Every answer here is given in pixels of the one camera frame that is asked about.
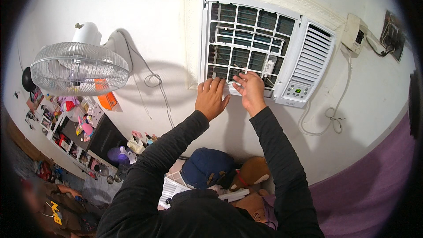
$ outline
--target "hand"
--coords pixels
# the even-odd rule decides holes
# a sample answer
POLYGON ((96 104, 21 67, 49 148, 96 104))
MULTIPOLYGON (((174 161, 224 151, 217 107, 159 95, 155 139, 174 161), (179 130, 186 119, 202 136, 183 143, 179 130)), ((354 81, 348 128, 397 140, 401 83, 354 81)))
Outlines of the hand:
POLYGON ((80 196, 80 197, 82 197, 82 195, 81 195, 81 193, 79 193, 79 191, 77 191, 77 190, 74 190, 74 189, 72 189, 70 192, 69 192, 71 195, 72 195, 72 197, 76 197, 76 196, 80 196))
POLYGON ((239 76, 234 76, 234 80, 242 86, 232 83, 236 91, 242 95, 242 105, 251 118, 262 111, 263 108, 266 108, 263 96, 264 82, 256 73, 251 71, 246 74, 239 73, 239 76))
POLYGON ((219 116, 229 103, 230 95, 222 101, 225 78, 209 78, 206 82, 198 85, 198 95, 195 101, 195 109, 201 111, 209 122, 219 116))

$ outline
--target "ornate frame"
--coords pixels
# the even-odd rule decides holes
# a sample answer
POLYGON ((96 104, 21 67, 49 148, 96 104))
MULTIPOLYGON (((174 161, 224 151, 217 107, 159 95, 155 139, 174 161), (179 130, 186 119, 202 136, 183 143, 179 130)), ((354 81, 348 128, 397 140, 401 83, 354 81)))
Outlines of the ornate frame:
MULTIPOLYGON (((346 19, 313 0, 260 0, 280 6, 313 19, 337 34, 337 46, 346 19)), ((185 32, 185 48, 188 70, 188 88, 197 89, 198 60, 200 58, 201 16, 203 0, 184 0, 182 26, 185 32)))

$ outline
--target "wall switch box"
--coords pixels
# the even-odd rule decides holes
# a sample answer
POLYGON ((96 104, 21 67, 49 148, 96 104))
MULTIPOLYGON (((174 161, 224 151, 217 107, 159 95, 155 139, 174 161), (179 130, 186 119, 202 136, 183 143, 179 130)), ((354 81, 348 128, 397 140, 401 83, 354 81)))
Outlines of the wall switch box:
POLYGON ((367 37, 367 25, 356 15, 348 13, 341 42, 359 55, 367 37))
POLYGON ((379 41, 386 49, 391 50, 392 46, 395 48, 391 55, 399 62, 404 49, 405 35, 399 20, 389 10, 385 14, 385 23, 379 41))

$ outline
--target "teddy bear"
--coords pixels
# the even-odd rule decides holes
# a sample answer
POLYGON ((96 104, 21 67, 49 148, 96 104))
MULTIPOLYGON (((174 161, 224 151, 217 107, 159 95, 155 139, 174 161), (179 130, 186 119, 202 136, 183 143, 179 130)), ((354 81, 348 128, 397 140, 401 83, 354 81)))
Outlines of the teddy bear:
POLYGON ((270 170, 264 157, 251 157, 242 165, 240 170, 237 170, 237 173, 229 187, 232 192, 258 184, 270 177, 270 170))
POLYGON ((249 190, 250 194, 245 198, 231 202, 231 204, 234 207, 247 210, 255 221, 265 223, 267 219, 262 197, 269 195, 269 193, 265 189, 260 189, 258 193, 252 188, 249 188, 249 190))

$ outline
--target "electrical box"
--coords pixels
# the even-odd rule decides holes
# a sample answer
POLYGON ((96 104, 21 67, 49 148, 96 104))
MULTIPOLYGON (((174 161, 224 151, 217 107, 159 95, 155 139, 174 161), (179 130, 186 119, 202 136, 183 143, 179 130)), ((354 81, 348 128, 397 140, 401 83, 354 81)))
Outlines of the electrical box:
POLYGON ((367 37, 367 25, 356 15, 348 13, 341 42, 355 54, 360 54, 367 37))

